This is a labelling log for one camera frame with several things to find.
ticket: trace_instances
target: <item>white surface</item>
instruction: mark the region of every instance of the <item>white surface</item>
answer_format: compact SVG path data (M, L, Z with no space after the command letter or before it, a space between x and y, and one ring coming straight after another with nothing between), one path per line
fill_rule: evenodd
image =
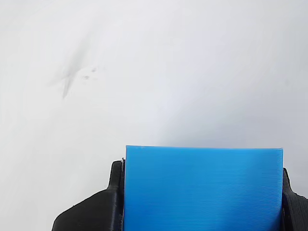
M307 1L14 2L0 7L0 230L51 230L126 144L283 147L308 196Z

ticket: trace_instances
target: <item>ribbed texture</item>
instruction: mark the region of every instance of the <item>ribbed texture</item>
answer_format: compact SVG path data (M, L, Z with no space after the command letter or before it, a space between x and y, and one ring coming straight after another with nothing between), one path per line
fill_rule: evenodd
M282 149L127 147L124 231L276 231Z

